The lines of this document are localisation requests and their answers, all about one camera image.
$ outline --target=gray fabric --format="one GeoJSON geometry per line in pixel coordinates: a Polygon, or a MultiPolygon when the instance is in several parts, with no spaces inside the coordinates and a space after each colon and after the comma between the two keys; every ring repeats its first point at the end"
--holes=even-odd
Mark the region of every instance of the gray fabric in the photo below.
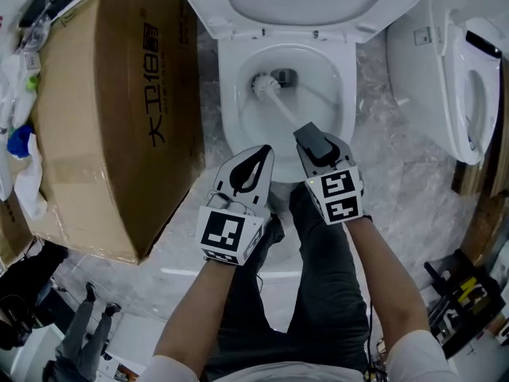
{"type": "Polygon", "coordinates": [[[101,351],[111,328],[111,317],[103,313],[94,335],[82,348],[93,307],[94,304],[87,300],[80,304],[64,340],[56,347],[56,362],[60,368],[74,368],[90,382],[95,380],[101,351]]]}
{"type": "Polygon", "coordinates": [[[273,218],[247,263],[235,271],[216,349],[205,369],[208,380],[284,361],[367,369],[366,304],[346,234],[341,225],[325,224],[303,185],[292,192],[290,211],[304,265],[288,333],[270,328],[256,283],[268,248],[284,236],[273,218]]]}

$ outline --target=toilet bowl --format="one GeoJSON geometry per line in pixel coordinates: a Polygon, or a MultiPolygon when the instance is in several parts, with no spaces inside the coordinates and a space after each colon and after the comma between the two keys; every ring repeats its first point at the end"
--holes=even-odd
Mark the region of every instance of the toilet bowl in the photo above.
{"type": "Polygon", "coordinates": [[[269,144],[273,181],[305,179],[295,127],[251,82],[283,80],[279,99],[304,125],[350,142],[356,119],[356,43],[364,43],[419,0],[189,0],[218,40],[221,114],[234,154],[269,144]]]}
{"type": "Polygon", "coordinates": [[[499,32],[474,16],[454,17],[476,0],[421,0],[387,33],[394,98],[410,125],[454,158],[482,162],[499,108],[499,32]]]}

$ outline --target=white cloth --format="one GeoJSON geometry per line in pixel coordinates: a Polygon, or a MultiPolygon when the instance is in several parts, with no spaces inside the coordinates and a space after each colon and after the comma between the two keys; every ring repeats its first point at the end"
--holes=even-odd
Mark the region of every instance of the white cloth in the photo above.
{"type": "MultiPolygon", "coordinates": [[[[407,334],[392,348],[387,363],[391,382],[459,382],[444,352],[427,331],[407,334]]],[[[264,364],[232,373],[216,382],[363,382],[353,369],[279,362],[264,364]]],[[[187,366],[168,357],[154,357],[138,382],[198,382],[187,366]]]]}

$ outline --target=person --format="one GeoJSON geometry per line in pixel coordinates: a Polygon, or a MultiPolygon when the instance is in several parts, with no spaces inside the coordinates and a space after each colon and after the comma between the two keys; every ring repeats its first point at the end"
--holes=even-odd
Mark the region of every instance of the person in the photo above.
{"type": "Polygon", "coordinates": [[[0,277],[0,349],[25,344],[39,294],[67,257],[67,248],[46,241],[37,255],[16,262],[0,277]]]}
{"type": "Polygon", "coordinates": [[[86,288],[87,297],[78,307],[64,340],[56,347],[56,361],[49,361],[43,370],[44,382],[93,382],[95,380],[101,352],[110,332],[111,317],[118,313],[121,307],[117,303],[106,305],[94,335],[82,347],[96,300],[94,285],[87,283],[86,288]]]}
{"type": "MultiPolygon", "coordinates": [[[[342,225],[328,226],[303,184],[290,211],[301,240],[301,283],[287,333],[271,329],[256,274],[283,237],[273,216],[242,267],[209,260],[173,311],[138,382],[360,382],[369,326],[342,225]]],[[[379,316],[394,382],[458,381],[429,332],[414,281],[369,217],[346,222],[379,316]]]]}

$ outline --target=floor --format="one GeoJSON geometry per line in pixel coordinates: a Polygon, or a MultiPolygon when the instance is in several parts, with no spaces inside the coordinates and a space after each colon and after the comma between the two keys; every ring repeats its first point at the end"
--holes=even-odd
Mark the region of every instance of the floor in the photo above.
{"type": "MultiPolygon", "coordinates": [[[[72,252],[55,274],[76,308],[92,281],[99,294],[93,317],[107,301],[124,312],[166,320],[203,264],[193,237],[200,205],[218,166],[231,156],[220,117],[217,44],[200,25],[200,98],[207,169],[197,180],[155,245],[138,267],[72,252]]],[[[352,151],[365,180],[363,206],[421,288],[429,281],[423,263],[458,248],[475,197],[458,197],[449,188],[455,161],[426,137],[412,131],[397,109],[387,74],[385,33],[357,50],[358,95],[352,151]]],[[[270,204],[283,219],[286,237],[270,249],[262,268],[262,297],[270,324],[285,330],[291,319],[300,278],[299,241],[287,210],[289,187],[273,184],[270,204]]],[[[369,299],[356,257],[359,283],[369,299]]],[[[115,316],[113,330],[119,316],[115,316]]]]}

